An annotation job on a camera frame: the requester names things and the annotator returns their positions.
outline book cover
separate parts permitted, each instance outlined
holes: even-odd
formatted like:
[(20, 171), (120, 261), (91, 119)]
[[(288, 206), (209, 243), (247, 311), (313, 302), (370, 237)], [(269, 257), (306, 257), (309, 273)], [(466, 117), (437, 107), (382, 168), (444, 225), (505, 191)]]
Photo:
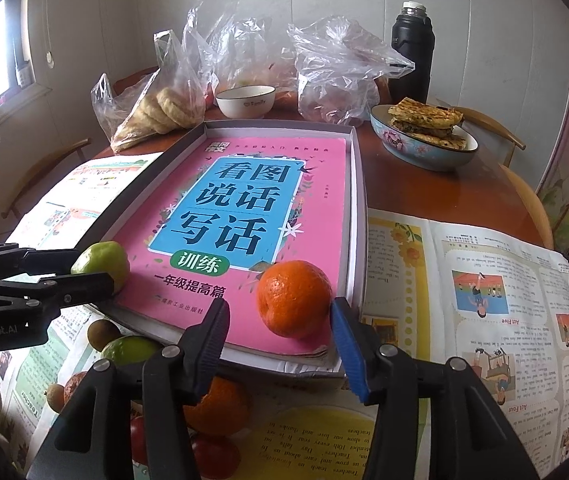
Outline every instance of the book cover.
[(260, 274), (306, 260), (338, 288), (348, 249), (346, 141), (331, 137), (207, 139), (145, 200), (114, 239), (132, 267), (120, 306), (178, 328), (212, 300), (231, 307), (227, 342), (312, 355), (330, 327), (305, 340), (270, 332), (258, 314)]

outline sunflower illustration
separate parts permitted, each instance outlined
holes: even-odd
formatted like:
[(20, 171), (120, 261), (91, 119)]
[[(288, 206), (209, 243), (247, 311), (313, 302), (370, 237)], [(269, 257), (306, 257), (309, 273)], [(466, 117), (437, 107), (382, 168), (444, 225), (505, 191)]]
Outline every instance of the sunflower illustration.
[(391, 237), (397, 241), (397, 243), (401, 244), (403, 242), (406, 242), (409, 239), (410, 234), (405, 231), (404, 229), (402, 229), (402, 227), (400, 226), (395, 226), (392, 230), (391, 230)]
[(407, 267), (424, 266), (424, 252), (422, 244), (417, 242), (405, 242), (400, 245), (399, 252)]

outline metal screw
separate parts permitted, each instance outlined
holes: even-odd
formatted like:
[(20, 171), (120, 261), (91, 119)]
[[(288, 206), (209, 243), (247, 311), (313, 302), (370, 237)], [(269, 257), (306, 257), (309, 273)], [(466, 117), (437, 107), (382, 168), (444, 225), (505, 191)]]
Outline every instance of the metal screw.
[(162, 355), (164, 357), (177, 357), (178, 355), (180, 355), (180, 347), (175, 345), (165, 346), (162, 349)]
[(97, 372), (104, 372), (109, 369), (109, 366), (111, 366), (109, 359), (100, 359), (100, 361), (93, 365), (93, 370)]
[(382, 345), (379, 347), (379, 353), (385, 357), (395, 357), (397, 355), (397, 347), (393, 345)]
[(449, 362), (449, 366), (451, 366), (451, 368), (453, 368), (456, 372), (461, 372), (463, 370), (466, 370), (467, 362), (459, 357), (454, 357)]

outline orange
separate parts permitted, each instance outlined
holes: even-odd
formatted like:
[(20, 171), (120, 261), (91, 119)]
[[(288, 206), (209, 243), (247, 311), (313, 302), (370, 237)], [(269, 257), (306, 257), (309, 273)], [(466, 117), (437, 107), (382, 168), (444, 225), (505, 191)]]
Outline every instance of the orange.
[(200, 433), (229, 436), (248, 423), (251, 397), (239, 383), (214, 377), (207, 393), (196, 406), (184, 407), (186, 423)]
[(273, 333), (302, 339), (317, 332), (327, 320), (331, 284), (315, 265), (302, 260), (275, 264), (258, 283), (258, 311)]

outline green lime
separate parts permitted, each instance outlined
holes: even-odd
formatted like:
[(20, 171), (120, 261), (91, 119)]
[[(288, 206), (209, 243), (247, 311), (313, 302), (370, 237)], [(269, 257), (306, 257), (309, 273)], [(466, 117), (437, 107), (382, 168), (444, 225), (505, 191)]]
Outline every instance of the green lime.
[(98, 242), (84, 251), (71, 267), (71, 274), (88, 272), (108, 272), (114, 279), (115, 294), (129, 277), (129, 259), (118, 242)]
[(102, 351), (104, 359), (111, 359), (116, 365), (146, 361), (162, 345), (141, 335), (126, 335), (111, 341)]

